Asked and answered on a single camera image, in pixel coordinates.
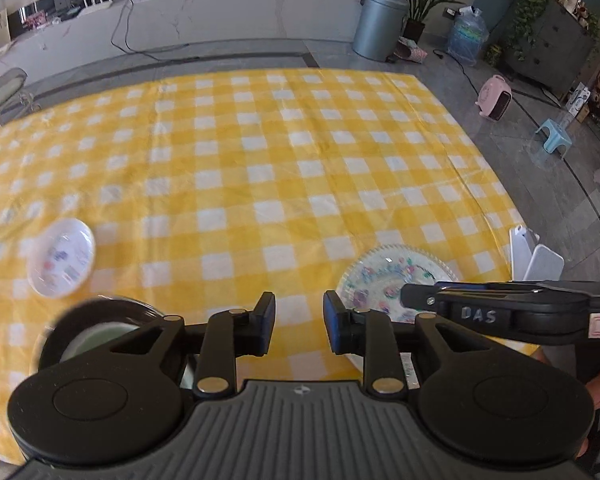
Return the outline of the white sticker-pattern small plate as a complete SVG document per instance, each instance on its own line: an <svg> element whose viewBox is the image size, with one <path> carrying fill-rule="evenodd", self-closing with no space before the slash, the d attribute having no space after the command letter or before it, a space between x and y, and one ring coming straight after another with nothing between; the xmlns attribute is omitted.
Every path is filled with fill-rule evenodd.
<svg viewBox="0 0 600 480"><path fill-rule="evenodd" d="M29 284L44 298L70 296L90 277L95 256L94 234L83 221L57 220L32 245L27 262Z"/></svg>

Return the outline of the pink small heater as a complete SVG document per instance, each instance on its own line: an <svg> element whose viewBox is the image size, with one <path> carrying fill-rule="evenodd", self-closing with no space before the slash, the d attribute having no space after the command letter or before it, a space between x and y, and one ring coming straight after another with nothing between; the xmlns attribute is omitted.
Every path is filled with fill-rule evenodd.
<svg viewBox="0 0 600 480"><path fill-rule="evenodd" d="M500 120L512 102L513 91L501 75L493 75L481 87L476 105L481 117Z"/></svg>

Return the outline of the blue water jug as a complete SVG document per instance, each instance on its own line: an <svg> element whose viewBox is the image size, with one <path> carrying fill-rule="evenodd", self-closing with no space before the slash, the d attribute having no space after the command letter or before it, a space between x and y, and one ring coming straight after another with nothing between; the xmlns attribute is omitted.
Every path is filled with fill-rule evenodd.
<svg viewBox="0 0 600 480"><path fill-rule="evenodd" d="M455 15L445 51L458 62L474 66L488 37L482 11L474 6L464 6Z"/></svg>

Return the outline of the white grey phone stand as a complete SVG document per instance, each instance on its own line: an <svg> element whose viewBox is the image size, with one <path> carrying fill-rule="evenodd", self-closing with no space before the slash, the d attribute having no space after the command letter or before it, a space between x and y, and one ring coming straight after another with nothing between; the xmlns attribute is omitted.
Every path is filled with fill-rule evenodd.
<svg viewBox="0 0 600 480"><path fill-rule="evenodd" d="M522 224L509 230L509 259L514 282L559 281L565 266L561 255Z"/></svg>

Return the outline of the light blue plastic stool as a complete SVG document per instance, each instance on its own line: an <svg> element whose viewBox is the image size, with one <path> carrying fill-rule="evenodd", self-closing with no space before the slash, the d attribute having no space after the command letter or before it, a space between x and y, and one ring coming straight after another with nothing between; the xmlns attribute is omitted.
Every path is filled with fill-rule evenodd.
<svg viewBox="0 0 600 480"><path fill-rule="evenodd" d="M547 119L536 128L534 135L544 134L542 148L547 154L557 153L561 159L565 159L566 154L572 148L573 143L566 128L553 119Z"/></svg>

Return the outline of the grey round chair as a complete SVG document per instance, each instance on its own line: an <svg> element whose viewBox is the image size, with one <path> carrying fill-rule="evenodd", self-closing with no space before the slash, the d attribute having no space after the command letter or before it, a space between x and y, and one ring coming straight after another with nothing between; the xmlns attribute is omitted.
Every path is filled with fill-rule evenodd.
<svg viewBox="0 0 600 480"><path fill-rule="evenodd" d="M16 114L16 118L31 113L35 109L34 95L24 88L27 79L27 72L19 67L10 68L0 76L0 128L2 126L1 114L13 99L17 99L21 105L21 110Z"/></svg>

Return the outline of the grey metal trash bin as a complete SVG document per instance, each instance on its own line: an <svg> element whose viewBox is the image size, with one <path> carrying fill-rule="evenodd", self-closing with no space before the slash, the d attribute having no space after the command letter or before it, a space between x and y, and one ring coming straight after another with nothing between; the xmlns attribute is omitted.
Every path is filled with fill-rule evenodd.
<svg viewBox="0 0 600 480"><path fill-rule="evenodd" d="M361 0L352 50L372 61L386 62L399 41L408 11L406 0Z"/></svg>

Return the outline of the green ceramic bowl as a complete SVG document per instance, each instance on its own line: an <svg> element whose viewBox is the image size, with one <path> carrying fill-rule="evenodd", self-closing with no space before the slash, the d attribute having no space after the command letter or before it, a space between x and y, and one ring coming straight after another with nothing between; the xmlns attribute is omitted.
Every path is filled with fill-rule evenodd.
<svg viewBox="0 0 600 480"><path fill-rule="evenodd" d="M72 341L68 343L67 348L60 357L61 362L72 359L79 354L92 350L101 344L122 337L123 335L137 330L143 324L132 324L125 322L105 322L82 330Z"/></svg>

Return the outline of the grey drawer cabinet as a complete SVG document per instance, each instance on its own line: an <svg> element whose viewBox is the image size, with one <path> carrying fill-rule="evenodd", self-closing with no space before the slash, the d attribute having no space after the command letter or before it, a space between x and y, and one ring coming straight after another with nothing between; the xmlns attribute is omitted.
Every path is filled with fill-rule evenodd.
<svg viewBox="0 0 600 480"><path fill-rule="evenodd" d="M563 96L588 60L595 37L555 0L548 0L533 22L519 12L522 9L529 15L528 7L514 0L507 15L503 62L517 76Z"/></svg>

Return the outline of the yellow white checkered tablecloth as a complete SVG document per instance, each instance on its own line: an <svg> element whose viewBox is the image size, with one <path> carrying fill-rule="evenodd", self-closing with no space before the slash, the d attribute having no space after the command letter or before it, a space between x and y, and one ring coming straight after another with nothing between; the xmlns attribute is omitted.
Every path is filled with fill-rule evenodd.
<svg viewBox="0 0 600 480"><path fill-rule="evenodd" d="M93 232L72 295L27 274L54 222ZM276 297L270 353L242 377L351 378L328 351L322 296L385 244L505 281L521 215L470 137L417 78L354 70L247 70L149 81L0 129L0 459L19 463L7 399L38 337L99 294L198 323Z"/></svg>

